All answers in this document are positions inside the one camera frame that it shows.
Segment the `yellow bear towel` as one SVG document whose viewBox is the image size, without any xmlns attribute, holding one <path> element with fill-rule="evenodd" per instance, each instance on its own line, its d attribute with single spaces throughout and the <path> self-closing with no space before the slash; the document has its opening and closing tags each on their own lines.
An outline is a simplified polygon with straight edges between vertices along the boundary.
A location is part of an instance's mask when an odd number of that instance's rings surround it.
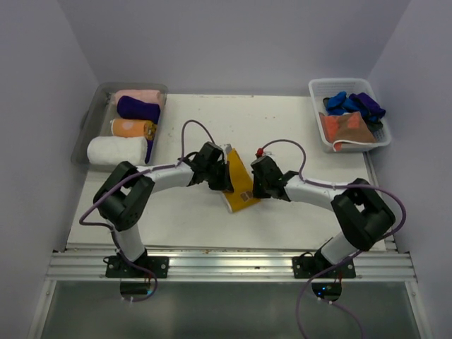
<svg viewBox="0 0 452 339">
<path fill-rule="evenodd" d="M 227 161 L 229 163 L 230 180 L 234 189 L 233 192 L 223 191 L 222 193 L 228 211 L 237 213 L 260 203 L 261 200 L 255 198 L 253 194 L 253 180 L 235 148 L 231 148 L 227 153 Z"/>
</svg>

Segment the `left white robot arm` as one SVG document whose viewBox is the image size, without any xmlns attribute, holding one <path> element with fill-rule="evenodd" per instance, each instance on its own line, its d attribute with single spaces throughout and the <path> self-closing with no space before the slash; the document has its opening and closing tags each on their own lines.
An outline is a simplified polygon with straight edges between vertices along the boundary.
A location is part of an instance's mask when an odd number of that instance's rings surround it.
<svg viewBox="0 0 452 339">
<path fill-rule="evenodd" d="M 151 195 L 173 188 L 207 183 L 212 191 L 234 191 L 230 163 L 223 149 L 207 142 L 198 152 L 174 164 L 136 167 L 121 162 L 93 198 L 93 208 L 105 220 L 117 253 L 104 258 L 107 278 L 166 278 L 167 256 L 151 256 L 138 229 Z"/>
</svg>

